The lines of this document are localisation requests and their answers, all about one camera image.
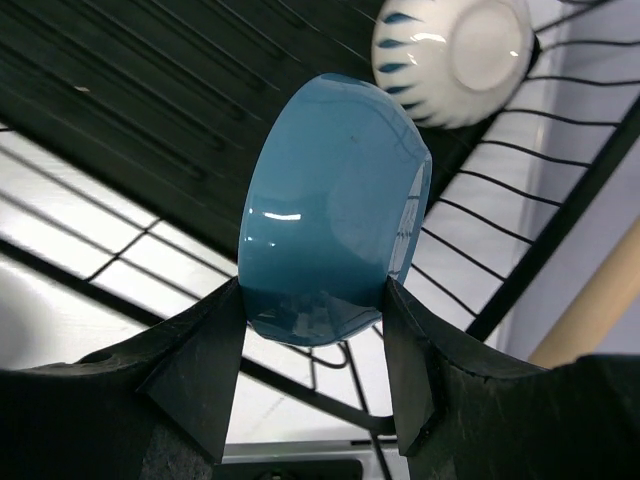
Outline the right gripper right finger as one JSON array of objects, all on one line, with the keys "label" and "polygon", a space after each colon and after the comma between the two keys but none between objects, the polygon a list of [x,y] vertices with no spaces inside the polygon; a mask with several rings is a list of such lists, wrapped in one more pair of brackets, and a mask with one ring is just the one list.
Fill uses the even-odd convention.
[{"label": "right gripper right finger", "polygon": [[635,479],[639,359],[544,369],[441,319],[395,280],[384,350],[400,453],[414,479]]}]

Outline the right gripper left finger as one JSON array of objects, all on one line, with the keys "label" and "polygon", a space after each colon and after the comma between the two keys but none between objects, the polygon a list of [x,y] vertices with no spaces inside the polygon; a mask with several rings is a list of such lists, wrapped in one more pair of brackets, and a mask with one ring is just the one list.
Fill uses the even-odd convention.
[{"label": "right gripper left finger", "polygon": [[1,374],[5,479],[208,479],[245,338],[230,280],[182,313],[75,363]]}]

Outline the plain blue bowl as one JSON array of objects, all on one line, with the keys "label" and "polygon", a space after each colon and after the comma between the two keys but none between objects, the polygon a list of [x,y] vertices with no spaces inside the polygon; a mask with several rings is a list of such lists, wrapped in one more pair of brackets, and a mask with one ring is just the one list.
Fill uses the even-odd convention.
[{"label": "plain blue bowl", "polygon": [[318,347],[377,322],[386,282],[408,274],[431,177],[429,149],[389,94],[335,73],[305,83],[245,201],[238,277],[251,327]]}]

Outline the white blue-striped bowl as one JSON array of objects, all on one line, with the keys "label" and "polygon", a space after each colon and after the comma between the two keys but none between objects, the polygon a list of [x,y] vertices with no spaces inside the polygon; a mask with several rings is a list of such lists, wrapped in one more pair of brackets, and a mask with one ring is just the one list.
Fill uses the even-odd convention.
[{"label": "white blue-striped bowl", "polygon": [[374,26],[371,65],[377,86],[417,125],[454,129],[510,100],[534,39],[524,1],[387,1]]}]

